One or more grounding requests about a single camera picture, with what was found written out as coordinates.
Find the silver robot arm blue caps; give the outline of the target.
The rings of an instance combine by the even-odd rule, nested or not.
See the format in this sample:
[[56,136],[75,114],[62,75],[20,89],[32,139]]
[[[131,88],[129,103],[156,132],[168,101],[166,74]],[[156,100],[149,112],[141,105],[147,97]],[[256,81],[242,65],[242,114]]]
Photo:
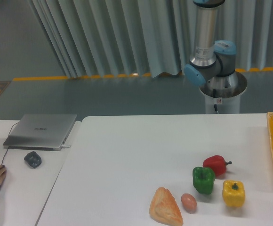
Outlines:
[[224,1],[194,0],[193,3],[196,6],[194,47],[183,73],[199,87],[213,77],[235,72],[236,46],[231,41],[215,40],[217,14]]

